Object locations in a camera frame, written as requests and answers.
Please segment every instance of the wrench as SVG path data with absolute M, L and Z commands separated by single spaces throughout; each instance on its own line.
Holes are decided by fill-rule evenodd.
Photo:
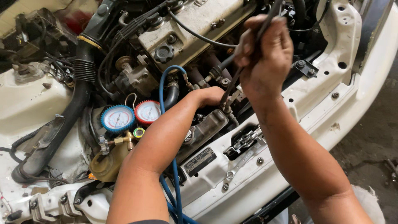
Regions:
M 259 136 L 257 136 L 257 137 L 255 138 L 255 140 L 257 140 L 257 142 L 260 144 L 260 146 L 263 146 L 263 145 L 266 145 L 266 144 L 267 144 L 267 143 L 264 141 L 264 139 L 261 138 L 261 137 L 259 137 Z M 245 154 L 245 156 L 238 162 L 238 164 L 237 164 L 234 168 L 232 168 L 230 171 L 228 171 L 228 172 L 226 173 L 226 177 L 227 177 L 228 179 L 230 179 L 230 180 L 231 180 L 232 178 L 234 178 L 236 172 L 239 171 L 239 169 L 242 168 L 242 167 L 247 163 L 247 161 L 249 161 L 250 157 L 252 157 L 252 155 L 254 154 L 254 151 L 255 151 L 256 149 L 258 149 L 256 145 L 250 147 L 250 148 L 248 149 L 247 153 Z

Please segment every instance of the blue refrigerant hose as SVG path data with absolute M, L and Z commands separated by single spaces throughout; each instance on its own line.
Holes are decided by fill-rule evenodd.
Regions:
M 162 77 L 160 78 L 160 82 L 159 82 L 159 103 L 160 103 L 160 112 L 161 114 L 164 114 L 166 111 L 164 109 L 164 100 L 163 100 L 163 86 L 164 86 L 164 80 L 166 79 L 167 74 L 171 71 L 171 70 L 180 70 L 183 74 L 186 74 L 187 72 L 185 71 L 185 69 L 183 69 L 181 66 L 178 65 L 172 65 L 168 68 L 166 68 L 166 70 L 164 70 Z M 177 162 L 176 159 L 174 158 L 172 161 L 172 167 L 173 167 L 173 176 L 174 176 L 174 185 L 175 185 L 175 190 L 176 190 L 176 199 L 177 201 L 174 202 L 174 197 L 170 192 L 169 187 L 166 184 L 166 181 L 164 180 L 164 177 L 160 176 L 160 183 L 163 186 L 164 191 L 166 192 L 170 202 L 173 204 L 171 205 L 170 203 L 168 203 L 168 209 L 170 214 L 176 214 L 178 217 L 178 224 L 183 224 L 183 223 L 189 223 L 189 224 L 197 224 L 196 221 L 194 221 L 193 219 L 187 217 L 186 215 L 182 214 L 182 203 L 181 203 L 181 193 L 179 190 L 179 178 L 178 178 L 178 170 L 177 170 Z

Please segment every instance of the hand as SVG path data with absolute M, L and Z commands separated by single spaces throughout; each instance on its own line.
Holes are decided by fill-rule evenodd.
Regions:
M 255 108 L 267 104 L 268 100 L 281 97 L 282 84 L 293 59 L 293 43 L 285 18 L 272 20 L 261 38 L 261 58 L 251 59 L 256 36 L 253 30 L 257 30 L 266 17 L 267 15 L 260 14 L 245 22 L 244 26 L 248 30 L 242 34 L 234 58 L 238 66 L 245 67 L 240 82 L 243 92 Z
M 220 100 L 224 94 L 224 90 L 218 86 L 209 88 L 197 89 L 190 92 L 198 102 L 198 108 L 202 108 L 206 105 L 217 106 L 220 104 Z

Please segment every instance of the concrete floor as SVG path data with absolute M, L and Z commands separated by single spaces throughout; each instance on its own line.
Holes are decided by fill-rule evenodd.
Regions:
M 398 223 L 398 182 L 390 181 L 384 163 L 398 159 L 398 55 L 381 91 L 357 125 L 330 151 L 346 172 L 351 184 L 372 187 L 386 223 Z M 289 207 L 303 222 L 308 213 L 297 200 Z

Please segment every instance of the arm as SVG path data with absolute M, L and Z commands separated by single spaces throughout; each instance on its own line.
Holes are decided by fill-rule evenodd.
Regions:
M 196 110 L 217 105 L 223 94 L 219 87 L 194 90 L 148 127 L 120 168 L 107 223 L 169 221 L 159 176 L 176 156 Z
M 282 18 L 274 19 L 261 40 L 263 57 L 251 61 L 253 33 L 265 15 L 250 18 L 235 62 L 244 93 L 257 114 L 272 158 L 302 197 L 317 223 L 371 223 L 336 160 L 292 117 L 281 96 L 293 55 L 293 43 Z

